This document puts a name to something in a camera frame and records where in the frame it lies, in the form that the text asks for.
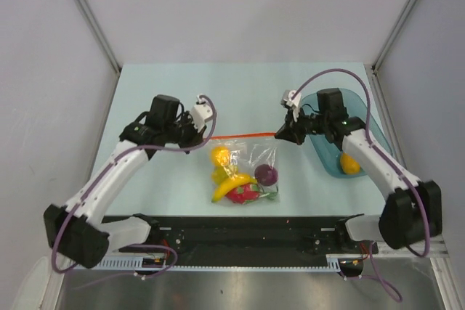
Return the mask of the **orange fruit toy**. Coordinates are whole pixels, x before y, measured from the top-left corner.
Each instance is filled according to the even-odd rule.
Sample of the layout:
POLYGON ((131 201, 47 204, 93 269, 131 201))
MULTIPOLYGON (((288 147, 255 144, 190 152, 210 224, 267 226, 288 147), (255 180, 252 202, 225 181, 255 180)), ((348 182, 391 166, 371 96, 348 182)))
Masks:
POLYGON ((346 175, 355 175, 361 171, 360 164, 345 152, 341 154, 339 158, 339 164, 341 166, 342 172, 346 175))

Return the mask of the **yellow banana toy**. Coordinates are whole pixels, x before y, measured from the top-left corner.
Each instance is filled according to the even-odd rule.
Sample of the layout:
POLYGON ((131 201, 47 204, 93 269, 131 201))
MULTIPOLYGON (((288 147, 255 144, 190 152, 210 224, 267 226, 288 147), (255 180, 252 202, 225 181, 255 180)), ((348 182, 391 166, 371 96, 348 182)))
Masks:
POLYGON ((236 174, 228 177, 214 190, 211 201, 213 203, 220 201, 228 192, 244 184, 257 184, 257 180, 248 174, 236 174))

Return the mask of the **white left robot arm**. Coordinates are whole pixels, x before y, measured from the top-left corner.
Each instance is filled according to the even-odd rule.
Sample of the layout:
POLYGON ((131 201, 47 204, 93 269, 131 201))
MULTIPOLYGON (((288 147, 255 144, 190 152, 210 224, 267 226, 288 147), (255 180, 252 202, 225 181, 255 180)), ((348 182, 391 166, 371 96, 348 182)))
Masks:
POLYGON ((91 269, 109 253, 122 248, 150 252, 161 242, 154 220, 135 214, 105 223, 112 202, 136 172, 157 152, 189 154, 214 135, 217 109, 200 94, 193 107, 159 94, 150 109, 124 127, 118 143, 101 169, 63 205, 44 212, 46 238, 52 250, 52 271, 64 274, 77 266, 91 269))

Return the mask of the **purple onion toy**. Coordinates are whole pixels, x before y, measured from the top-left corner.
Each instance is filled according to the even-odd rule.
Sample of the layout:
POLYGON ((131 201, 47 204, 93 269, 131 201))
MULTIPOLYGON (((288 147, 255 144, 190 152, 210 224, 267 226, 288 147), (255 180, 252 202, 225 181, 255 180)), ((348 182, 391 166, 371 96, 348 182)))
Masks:
POLYGON ((261 164, 254 170, 254 176, 257 182, 265 187, 271 187, 278 183, 278 171, 267 164, 261 164))

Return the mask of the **red dragon fruit toy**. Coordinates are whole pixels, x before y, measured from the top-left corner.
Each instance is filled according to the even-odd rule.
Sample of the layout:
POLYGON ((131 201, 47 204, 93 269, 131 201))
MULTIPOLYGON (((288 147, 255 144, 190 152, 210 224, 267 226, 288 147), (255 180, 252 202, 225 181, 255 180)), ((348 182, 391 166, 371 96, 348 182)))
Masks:
POLYGON ((230 190, 225 197, 235 204, 248 204, 260 199, 274 200, 278 191, 271 191, 258 184, 244 184, 230 190))

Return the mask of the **yellow lemon toy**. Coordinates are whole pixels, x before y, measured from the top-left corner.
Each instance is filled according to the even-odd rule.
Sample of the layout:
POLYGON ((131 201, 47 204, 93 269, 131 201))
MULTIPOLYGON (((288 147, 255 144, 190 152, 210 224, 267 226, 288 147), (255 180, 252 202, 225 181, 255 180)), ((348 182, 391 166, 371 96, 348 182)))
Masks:
POLYGON ((218 146, 210 151, 210 160, 215 167, 224 167, 230 164, 230 150, 224 146, 218 146))

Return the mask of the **clear zip bag orange zipper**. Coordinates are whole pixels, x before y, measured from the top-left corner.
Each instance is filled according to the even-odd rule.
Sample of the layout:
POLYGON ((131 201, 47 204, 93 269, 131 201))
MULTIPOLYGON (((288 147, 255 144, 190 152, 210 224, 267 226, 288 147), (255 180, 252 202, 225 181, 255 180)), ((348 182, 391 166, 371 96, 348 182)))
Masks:
MULTIPOLYGON (((257 166, 261 164, 267 164, 274 167, 278 171, 278 141, 274 137, 272 132, 262 132, 262 133, 252 133, 252 134, 236 134, 228 136, 214 136, 208 143, 209 147, 209 160, 210 160, 210 151, 218 146, 227 147, 230 150, 230 164, 224 166, 230 173, 229 177, 236 174, 248 174, 255 178, 254 170, 257 166)), ((213 196, 214 190, 218 185, 213 184, 213 190, 211 198, 213 196)), ((278 191, 278 196, 274 200, 260 199, 252 203, 242 204, 250 205, 254 203, 264 203, 271 202, 275 203, 279 201, 279 172, 278 172, 278 183, 272 185, 271 187, 265 187, 271 191, 278 191)), ((235 204, 229 201, 225 196, 218 202, 213 204, 221 205, 241 205, 235 204)))

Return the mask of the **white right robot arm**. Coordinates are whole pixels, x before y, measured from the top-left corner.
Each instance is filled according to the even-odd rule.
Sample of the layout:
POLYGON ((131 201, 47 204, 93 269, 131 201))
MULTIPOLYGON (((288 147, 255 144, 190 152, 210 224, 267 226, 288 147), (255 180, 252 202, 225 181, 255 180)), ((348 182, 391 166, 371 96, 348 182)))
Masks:
POLYGON ((303 144, 309 136, 322 136, 341 155, 355 160, 384 198, 378 215, 358 213, 346 218, 335 234, 336 247, 351 253, 361 241, 383 241, 394 250, 415 243, 430 245, 442 234, 442 193, 432 180, 423 181, 403 168, 377 141, 369 129, 369 117, 350 115, 340 89, 317 93, 318 111, 302 108, 302 95, 290 90, 283 95, 285 123, 276 136, 303 144))

